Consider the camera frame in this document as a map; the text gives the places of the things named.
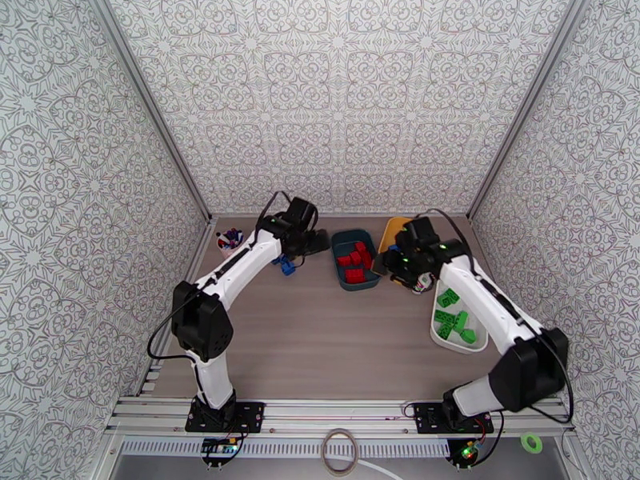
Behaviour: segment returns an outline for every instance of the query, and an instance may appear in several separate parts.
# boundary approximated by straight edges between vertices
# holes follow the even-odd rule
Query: wall
[[[217,213],[463,212],[567,0],[111,0]]]
[[[598,478],[640,477],[640,0],[593,0],[474,227],[498,283],[570,338]]]
[[[86,0],[0,24],[0,478],[84,478],[204,220]]]

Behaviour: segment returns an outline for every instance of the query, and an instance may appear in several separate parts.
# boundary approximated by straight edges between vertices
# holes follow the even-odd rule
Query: wooden table surface
[[[388,218],[323,218],[329,234],[363,228],[377,246]],[[465,218],[456,223],[485,269],[482,251]],[[254,218],[220,218],[247,234]],[[454,232],[435,218],[441,238]],[[222,262],[211,240],[199,275]],[[346,292],[338,284],[330,250],[306,258],[286,277],[265,267],[229,311],[234,339],[227,351],[238,398],[255,399],[438,399],[449,388],[479,378],[498,360],[490,341],[481,353],[463,355],[434,343],[429,334],[434,292],[416,296],[382,278],[369,290]],[[170,352],[180,353],[174,340]],[[187,360],[165,362],[153,396],[193,397]]]

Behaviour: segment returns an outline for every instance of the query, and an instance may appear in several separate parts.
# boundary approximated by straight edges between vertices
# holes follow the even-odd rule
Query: black mounting plate
[[[476,422],[476,419],[484,426],[486,434],[494,432],[494,424],[489,413],[468,418],[460,424],[459,428],[452,429],[442,411],[441,402],[416,402],[413,406],[418,434],[474,434],[480,436],[482,427]]]
[[[188,433],[259,433],[264,417],[264,402],[237,401],[234,408],[234,416],[230,421],[231,428],[222,430],[219,422],[212,422],[210,416],[204,411],[204,406],[199,400],[191,402],[189,416],[185,424]]]

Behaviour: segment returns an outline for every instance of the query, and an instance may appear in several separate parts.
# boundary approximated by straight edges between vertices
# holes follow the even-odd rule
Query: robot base
[[[442,408],[442,402],[415,403],[414,418],[418,434],[464,433],[480,435],[482,428],[476,422],[476,419],[484,426],[485,433],[494,432],[494,424],[489,413],[478,414],[472,418],[464,419],[455,428],[451,427]]]
[[[264,402],[236,402],[231,399],[218,410],[211,409],[197,396],[191,401],[185,431],[188,433],[259,433],[264,416]]]

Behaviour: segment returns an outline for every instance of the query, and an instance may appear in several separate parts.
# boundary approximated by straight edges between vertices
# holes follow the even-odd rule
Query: yellow tray
[[[378,253],[386,252],[389,246],[395,244],[395,236],[400,231],[402,226],[410,222],[411,218],[407,217],[393,217],[390,218],[386,223],[385,233],[382,236],[382,240],[380,241],[380,246],[378,247]]]

